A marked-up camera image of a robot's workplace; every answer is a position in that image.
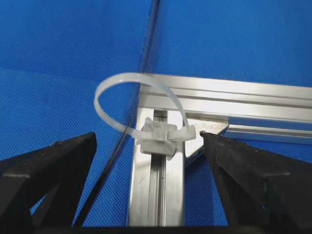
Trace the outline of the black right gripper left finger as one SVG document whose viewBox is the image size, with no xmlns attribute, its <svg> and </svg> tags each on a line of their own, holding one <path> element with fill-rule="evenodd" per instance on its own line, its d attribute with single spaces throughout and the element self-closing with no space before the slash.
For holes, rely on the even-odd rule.
<svg viewBox="0 0 312 234">
<path fill-rule="evenodd" d="M 71 227 L 97 150 L 94 132 L 0 162 L 0 232 Z"/>
</svg>

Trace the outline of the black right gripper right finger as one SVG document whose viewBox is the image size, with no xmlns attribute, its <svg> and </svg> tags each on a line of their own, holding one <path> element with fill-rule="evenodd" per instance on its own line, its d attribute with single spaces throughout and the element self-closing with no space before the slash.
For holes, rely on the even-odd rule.
<svg viewBox="0 0 312 234">
<path fill-rule="evenodd" d="M 312 165 L 205 131 L 203 153 L 228 224 L 312 231 Z"/>
</svg>

